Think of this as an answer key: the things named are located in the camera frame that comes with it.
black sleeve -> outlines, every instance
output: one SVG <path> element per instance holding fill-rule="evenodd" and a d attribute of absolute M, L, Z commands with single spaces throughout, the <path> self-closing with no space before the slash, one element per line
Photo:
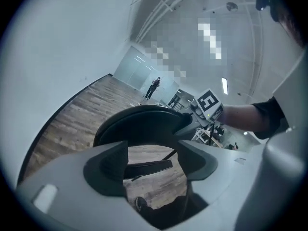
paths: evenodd
<path fill-rule="evenodd" d="M 280 126 L 280 120 L 284 118 L 284 114 L 277 103 L 276 99 L 272 97 L 264 103 L 253 103 L 254 107 L 262 114 L 263 117 L 268 117 L 269 130 L 262 132 L 254 132 L 254 134 L 261 140 L 271 137 Z"/>

human arm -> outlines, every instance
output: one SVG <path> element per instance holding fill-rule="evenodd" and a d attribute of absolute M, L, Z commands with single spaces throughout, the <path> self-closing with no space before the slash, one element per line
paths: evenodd
<path fill-rule="evenodd" d="M 217 121 L 244 131 L 265 131 L 270 127 L 269 117 L 263 116 L 251 104 L 240 106 L 225 105 L 224 111 Z"/>
<path fill-rule="evenodd" d="M 218 121 L 244 131 L 253 131 L 259 139 L 271 137 L 284 114 L 273 97 L 267 102 L 250 105 L 225 105 Z"/>

glass wall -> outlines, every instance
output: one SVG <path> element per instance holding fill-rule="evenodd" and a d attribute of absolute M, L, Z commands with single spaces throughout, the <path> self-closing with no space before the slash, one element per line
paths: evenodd
<path fill-rule="evenodd" d="M 161 78 L 160 86 L 152 97 L 161 104 L 167 105 L 179 89 L 179 85 L 165 72 L 156 70 L 152 61 L 140 51 L 131 47 L 115 71 L 114 77 L 146 94 L 152 81 Z"/>

person standing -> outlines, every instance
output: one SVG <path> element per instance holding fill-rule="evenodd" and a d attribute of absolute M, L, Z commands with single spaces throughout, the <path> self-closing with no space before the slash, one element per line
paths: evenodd
<path fill-rule="evenodd" d="M 160 84 L 160 77 L 158 77 L 156 80 L 152 81 L 152 85 L 150 86 L 150 88 L 148 89 L 145 98 L 146 99 L 150 99 L 153 92 L 156 90 L 157 87 L 159 87 Z"/>

shoe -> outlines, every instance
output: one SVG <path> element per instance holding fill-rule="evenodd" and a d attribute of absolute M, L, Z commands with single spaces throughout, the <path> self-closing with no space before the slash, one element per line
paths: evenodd
<path fill-rule="evenodd" d="M 148 203 L 142 197 L 137 197 L 135 200 L 136 209 L 141 212 L 141 209 L 148 206 Z"/>

